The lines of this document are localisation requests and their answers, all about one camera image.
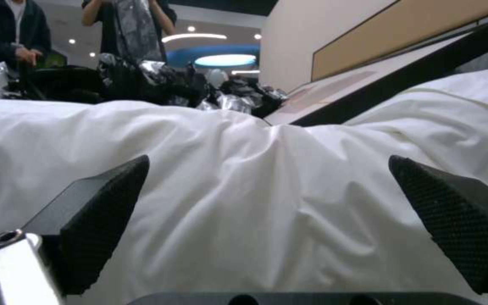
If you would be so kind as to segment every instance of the white cloth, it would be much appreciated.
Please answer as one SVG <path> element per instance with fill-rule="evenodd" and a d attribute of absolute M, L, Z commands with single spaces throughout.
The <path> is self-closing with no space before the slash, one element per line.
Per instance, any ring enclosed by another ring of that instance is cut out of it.
<path fill-rule="evenodd" d="M 25 2 L 23 0 L 21 3 L 16 3 L 13 0 L 5 0 L 10 7 L 12 14 L 14 15 L 15 25 L 16 25 L 16 43 L 20 43 L 20 25 L 22 23 L 22 16 L 24 15 Z"/>
<path fill-rule="evenodd" d="M 160 291 L 444 291 L 488 303 L 388 170 L 397 154 L 488 184 L 488 71 L 312 128 L 139 102 L 0 101 L 0 231 L 141 154 L 151 169 L 127 230 L 71 304 Z"/>

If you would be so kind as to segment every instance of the black rubber pad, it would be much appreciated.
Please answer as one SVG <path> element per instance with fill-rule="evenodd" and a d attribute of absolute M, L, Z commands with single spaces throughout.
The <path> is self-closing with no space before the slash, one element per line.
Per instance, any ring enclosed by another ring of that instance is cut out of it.
<path fill-rule="evenodd" d="M 139 157 L 73 182 L 23 230 L 43 237 L 42 257 L 64 294 L 82 294 L 97 281 L 133 213 L 150 161 Z"/>
<path fill-rule="evenodd" d="M 488 186 L 398 156 L 391 157 L 389 168 L 470 287 L 488 293 Z"/>

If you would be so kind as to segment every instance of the person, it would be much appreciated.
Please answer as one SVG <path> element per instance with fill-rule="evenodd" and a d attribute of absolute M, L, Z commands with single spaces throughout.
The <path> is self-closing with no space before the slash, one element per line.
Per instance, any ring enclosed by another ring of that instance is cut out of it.
<path fill-rule="evenodd" d="M 46 16 L 33 0 L 0 0 L 0 62 L 35 66 L 51 47 Z"/>
<path fill-rule="evenodd" d="M 176 12 L 169 8 L 167 0 L 148 0 L 150 12 L 155 23 L 155 30 L 159 42 L 159 49 L 163 61 L 166 61 L 166 52 L 161 42 L 161 31 L 166 35 L 174 35 L 176 32 Z M 82 24 L 90 27 L 94 23 L 103 23 L 101 37 L 101 53 L 119 55 L 116 43 L 116 24 L 114 22 L 114 5 L 111 0 L 84 0 Z"/>

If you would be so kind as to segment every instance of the recessed ceiling light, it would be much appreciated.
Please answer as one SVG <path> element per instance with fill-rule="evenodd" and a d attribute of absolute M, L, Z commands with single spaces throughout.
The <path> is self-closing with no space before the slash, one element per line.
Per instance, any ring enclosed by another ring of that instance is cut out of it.
<path fill-rule="evenodd" d="M 244 54 L 224 54 L 201 57 L 195 61 L 200 66 L 232 67 L 255 63 L 255 56 Z"/>
<path fill-rule="evenodd" d="M 163 43 L 167 43 L 172 40 L 177 40 L 177 39 L 184 39 L 184 38 L 213 38 L 213 39 L 227 39 L 227 36 L 225 35 L 217 35 L 215 33 L 179 33 L 176 35 L 172 36 L 167 36 L 161 41 Z"/>
<path fill-rule="evenodd" d="M 259 70 L 246 70 L 246 71 L 235 70 L 231 72 L 232 75 L 258 75 L 259 73 L 261 73 L 261 71 Z"/>

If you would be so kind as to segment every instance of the dark jacket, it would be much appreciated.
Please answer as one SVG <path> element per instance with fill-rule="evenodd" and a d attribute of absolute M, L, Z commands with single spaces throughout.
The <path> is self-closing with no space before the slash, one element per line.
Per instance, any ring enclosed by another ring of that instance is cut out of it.
<path fill-rule="evenodd" d="M 16 22 L 14 14 L 5 0 L 0 0 L 0 62 L 6 61 L 15 66 L 15 49 L 11 43 L 16 41 Z M 33 0 L 26 0 L 20 28 L 20 43 L 28 49 L 37 49 L 43 54 L 51 49 L 50 30 L 42 9 Z"/>

